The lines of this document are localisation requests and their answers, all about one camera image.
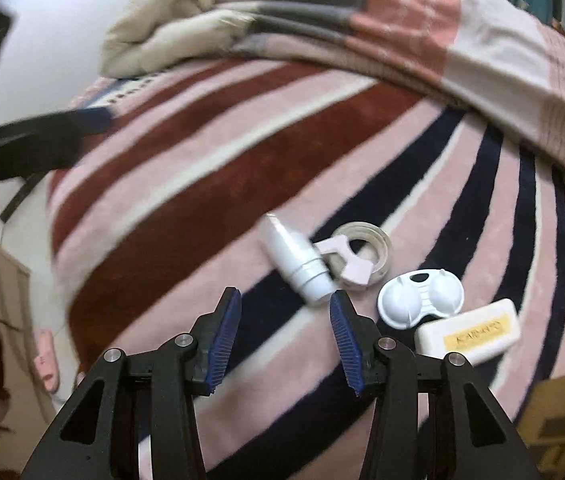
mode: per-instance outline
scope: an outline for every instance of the brown cardboard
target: brown cardboard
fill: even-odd
[[[544,480],[565,476],[565,377],[538,383],[518,424]]]

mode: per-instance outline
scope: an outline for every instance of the white bottle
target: white bottle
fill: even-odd
[[[322,257],[307,238],[273,214],[258,222],[259,238],[280,275],[309,304],[324,303],[336,291]]]
[[[520,336],[512,300],[425,323],[414,334],[417,353],[442,359],[449,352],[459,352],[474,366],[502,354]]]

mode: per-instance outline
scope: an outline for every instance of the triangular cutout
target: triangular cutout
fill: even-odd
[[[505,434],[473,384],[465,384],[469,431],[474,447],[503,444]]]
[[[94,443],[103,392],[104,381],[96,381],[92,384],[76,411],[62,428],[60,432],[62,440],[80,444]]]

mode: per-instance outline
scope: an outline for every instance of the white soap bar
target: white soap bar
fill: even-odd
[[[520,336],[514,303],[500,300],[421,325],[415,333],[416,352],[438,359],[459,352],[475,366],[502,354]]]

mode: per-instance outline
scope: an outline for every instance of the white floor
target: white floor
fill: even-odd
[[[65,108],[98,76],[105,30],[127,0],[0,0],[15,20],[0,55],[0,124]],[[0,184],[0,211],[19,187]],[[66,313],[54,293],[46,186],[41,184],[6,226],[3,249],[31,272],[34,325],[55,334],[58,397],[69,396],[77,368]]]

